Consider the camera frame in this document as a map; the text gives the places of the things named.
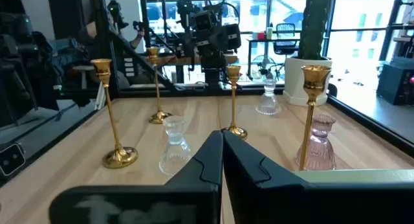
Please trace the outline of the clear ribbed glass candle holder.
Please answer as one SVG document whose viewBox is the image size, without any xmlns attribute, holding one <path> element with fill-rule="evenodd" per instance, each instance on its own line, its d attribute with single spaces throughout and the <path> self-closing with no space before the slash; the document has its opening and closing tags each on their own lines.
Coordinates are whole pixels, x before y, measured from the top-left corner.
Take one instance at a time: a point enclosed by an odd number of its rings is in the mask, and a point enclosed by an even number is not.
<svg viewBox="0 0 414 224">
<path fill-rule="evenodd" d="M 259 99 L 256 111 L 263 115 L 277 115 L 281 111 L 274 89 L 276 88 L 275 79 L 267 78 L 264 80 L 264 93 Z"/>
<path fill-rule="evenodd" d="M 163 125 L 168 141 L 158 166 L 162 173 L 174 176 L 191 159 L 191 147 L 184 137 L 185 121 L 183 117 L 167 117 L 164 119 Z"/>
</svg>

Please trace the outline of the wooden table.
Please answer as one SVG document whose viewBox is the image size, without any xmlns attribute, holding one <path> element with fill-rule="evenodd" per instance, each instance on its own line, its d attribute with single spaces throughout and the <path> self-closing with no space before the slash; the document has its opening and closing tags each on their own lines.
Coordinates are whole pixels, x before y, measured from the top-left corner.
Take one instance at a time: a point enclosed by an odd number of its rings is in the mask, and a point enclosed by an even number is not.
<svg viewBox="0 0 414 224">
<path fill-rule="evenodd" d="M 238 60 L 238 57 L 236 54 L 224 54 L 226 65 L 227 64 L 234 64 Z M 142 56 L 143 59 L 145 59 L 146 62 L 148 62 L 150 65 L 153 65 L 154 63 L 151 61 L 151 58 L 149 56 Z M 156 58 L 157 62 L 155 62 L 155 65 L 157 67 L 163 67 L 163 66 L 185 66 L 185 65 L 192 65 L 191 57 L 185 57 L 185 58 L 177 58 L 176 56 L 167 55 L 167 56 L 159 56 Z M 194 57 L 194 65 L 201 65 L 201 59 L 200 56 Z"/>
</svg>

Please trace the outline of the person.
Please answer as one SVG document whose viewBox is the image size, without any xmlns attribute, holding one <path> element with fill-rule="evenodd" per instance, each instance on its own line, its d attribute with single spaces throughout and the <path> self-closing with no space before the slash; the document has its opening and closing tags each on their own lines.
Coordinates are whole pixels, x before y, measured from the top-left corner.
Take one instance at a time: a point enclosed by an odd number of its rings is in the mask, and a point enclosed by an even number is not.
<svg viewBox="0 0 414 224">
<path fill-rule="evenodd" d="M 144 30 L 136 30 L 136 37 L 128 42 L 128 45 L 132 49 L 136 49 L 142 38 L 145 36 Z M 80 31 L 77 36 L 77 41 L 81 43 L 89 53 L 89 59 L 100 59 L 103 58 L 100 52 L 100 46 L 98 42 L 98 36 L 96 31 L 95 21 L 92 19 L 86 24 Z"/>
</svg>

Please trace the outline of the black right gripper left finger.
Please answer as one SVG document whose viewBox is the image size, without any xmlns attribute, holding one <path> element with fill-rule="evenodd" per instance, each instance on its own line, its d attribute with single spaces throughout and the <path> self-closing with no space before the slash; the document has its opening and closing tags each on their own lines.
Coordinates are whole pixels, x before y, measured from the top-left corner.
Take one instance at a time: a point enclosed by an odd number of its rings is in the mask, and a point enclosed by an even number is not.
<svg viewBox="0 0 414 224">
<path fill-rule="evenodd" d="M 51 224 L 219 224 L 223 134 L 213 131 L 164 185 L 77 186 L 49 206 Z"/>
</svg>

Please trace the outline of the green cactus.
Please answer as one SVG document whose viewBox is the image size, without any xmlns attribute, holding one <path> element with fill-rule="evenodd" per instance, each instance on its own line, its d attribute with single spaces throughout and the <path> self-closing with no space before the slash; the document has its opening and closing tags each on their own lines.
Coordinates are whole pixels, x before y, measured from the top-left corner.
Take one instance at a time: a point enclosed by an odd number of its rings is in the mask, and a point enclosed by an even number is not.
<svg viewBox="0 0 414 224">
<path fill-rule="evenodd" d="M 321 45 L 332 0 L 306 0 L 298 58 L 321 60 Z"/>
</svg>

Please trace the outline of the pink ribbed glass candle holder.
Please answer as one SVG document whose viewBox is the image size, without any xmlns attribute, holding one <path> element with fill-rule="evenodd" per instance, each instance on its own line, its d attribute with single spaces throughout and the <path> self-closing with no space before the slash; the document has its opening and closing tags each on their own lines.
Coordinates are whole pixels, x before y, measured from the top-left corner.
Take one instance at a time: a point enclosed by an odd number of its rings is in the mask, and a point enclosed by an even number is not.
<svg viewBox="0 0 414 224">
<path fill-rule="evenodd" d="M 304 170 L 335 170 L 334 150 L 327 138 L 336 120 L 324 113 L 312 117 Z"/>
</svg>

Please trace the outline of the white hexagonal plant pot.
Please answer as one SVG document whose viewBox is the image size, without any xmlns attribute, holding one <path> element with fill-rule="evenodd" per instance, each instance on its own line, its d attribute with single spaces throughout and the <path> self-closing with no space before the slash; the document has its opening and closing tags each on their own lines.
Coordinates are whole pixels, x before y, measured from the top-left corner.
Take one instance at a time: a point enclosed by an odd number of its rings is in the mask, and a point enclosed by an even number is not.
<svg viewBox="0 0 414 224">
<path fill-rule="evenodd" d="M 323 65 L 332 66 L 332 60 L 322 58 L 322 60 L 302 60 L 296 57 L 285 59 L 285 88 L 283 97 L 285 100 L 296 106 L 307 106 L 309 99 L 303 89 L 304 73 L 301 69 L 304 65 Z"/>
</svg>

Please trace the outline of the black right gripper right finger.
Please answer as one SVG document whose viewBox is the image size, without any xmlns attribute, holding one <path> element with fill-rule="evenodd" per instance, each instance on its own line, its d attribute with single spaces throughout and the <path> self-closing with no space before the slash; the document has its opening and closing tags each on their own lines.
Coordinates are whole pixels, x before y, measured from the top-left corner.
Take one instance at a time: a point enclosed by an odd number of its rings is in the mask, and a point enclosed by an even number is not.
<svg viewBox="0 0 414 224">
<path fill-rule="evenodd" d="M 414 183 L 313 183 L 225 131 L 237 224 L 414 224 Z"/>
</svg>

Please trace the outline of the black mesh office chair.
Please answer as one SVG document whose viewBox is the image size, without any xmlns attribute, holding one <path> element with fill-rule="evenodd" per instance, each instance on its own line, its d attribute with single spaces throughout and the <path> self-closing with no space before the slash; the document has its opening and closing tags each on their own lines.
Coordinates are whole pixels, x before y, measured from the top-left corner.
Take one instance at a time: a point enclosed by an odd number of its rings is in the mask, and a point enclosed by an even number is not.
<svg viewBox="0 0 414 224">
<path fill-rule="evenodd" d="M 299 39 L 295 37 L 296 27 L 293 23 L 276 25 L 276 41 L 273 44 L 274 53 L 285 57 L 294 54 L 299 49 Z"/>
</svg>

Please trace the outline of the gold candlestick holder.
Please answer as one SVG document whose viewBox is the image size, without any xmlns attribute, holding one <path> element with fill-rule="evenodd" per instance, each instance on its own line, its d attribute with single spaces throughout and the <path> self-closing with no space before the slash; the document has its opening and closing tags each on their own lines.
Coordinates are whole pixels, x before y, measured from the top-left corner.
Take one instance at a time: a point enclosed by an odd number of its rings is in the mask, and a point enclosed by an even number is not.
<svg viewBox="0 0 414 224">
<path fill-rule="evenodd" d="M 231 123 L 228 127 L 223 128 L 221 131 L 229 131 L 234 135 L 238 136 L 242 140 L 246 140 L 248 137 L 247 130 L 237 127 L 235 123 L 235 94 L 237 89 L 237 81 L 240 77 L 241 67 L 238 65 L 229 65 L 227 67 L 227 75 L 231 84 L 232 97 L 231 97 Z"/>
<path fill-rule="evenodd" d="M 149 60 L 155 70 L 154 77 L 155 77 L 155 88 L 156 88 L 156 95 L 157 95 L 157 112 L 150 116 L 149 122 L 152 124 L 162 124 L 164 119 L 171 116 L 171 113 L 164 112 L 162 110 L 161 101 L 160 101 L 160 92 L 159 92 L 159 83 L 158 83 L 158 55 L 159 55 L 159 48 L 158 47 L 150 47 L 147 48 Z"/>
<path fill-rule="evenodd" d="M 120 144 L 118 131 L 113 115 L 113 108 L 111 103 L 111 97 L 109 94 L 109 81 L 110 81 L 110 64 L 111 59 L 95 59 L 91 60 L 92 65 L 96 69 L 97 76 L 103 83 L 103 89 L 105 92 L 105 99 L 107 102 L 107 109 L 109 112 L 109 118 L 111 121 L 111 129 L 114 136 L 114 150 L 106 153 L 102 158 L 102 164 L 106 168 L 117 169 L 124 168 L 133 164 L 138 158 L 138 152 L 132 147 L 123 147 Z"/>
<path fill-rule="evenodd" d="M 322 65 L 304 65 L 303 67 L 301 67 L 301 69 L 304 75 L 303 90 L 308 95 L 307 119 L 305 123 L 303 142 L 301 145 L 301 155 L 299 164 L 299 170 L 303 171 L 307 157 L 307 148 L 310 139 L 312 116 L 314 112 L 314 107 L 316 105 L 316 99 L 325 90 L 326 79 L 331 72 L 331 68 Z"/>
</svg>

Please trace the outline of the white round stool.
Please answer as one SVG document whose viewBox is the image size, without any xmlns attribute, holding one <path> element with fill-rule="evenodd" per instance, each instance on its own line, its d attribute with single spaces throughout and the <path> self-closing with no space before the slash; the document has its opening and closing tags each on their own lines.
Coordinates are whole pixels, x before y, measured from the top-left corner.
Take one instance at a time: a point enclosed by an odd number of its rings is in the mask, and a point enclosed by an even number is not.
<svg viewBox="0 0 414 224">
<path fill-rule="evenodd" d="M 95 70 L 92 65 L 78 65 L 78 66 L 74 66 L 72 69 L 81 73 L 81 88 L 82 89 L 87 88 L 87 76 L 89 76 L 89 78 L 92 81 L 97 82 Z"/>
</svg>

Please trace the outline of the dark computer tower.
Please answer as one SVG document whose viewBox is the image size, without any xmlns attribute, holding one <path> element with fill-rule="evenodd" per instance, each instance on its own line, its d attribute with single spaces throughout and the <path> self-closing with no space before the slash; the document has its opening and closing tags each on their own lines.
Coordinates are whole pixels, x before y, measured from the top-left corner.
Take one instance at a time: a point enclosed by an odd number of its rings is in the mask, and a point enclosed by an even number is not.
<svg viewBox="0 0 414 224">
<path fill-rule="evenodd" d="M 396 57 L 383 64 L 376 94 L 393 105 L 414 105 L 414 59 Z"/>
</svg>

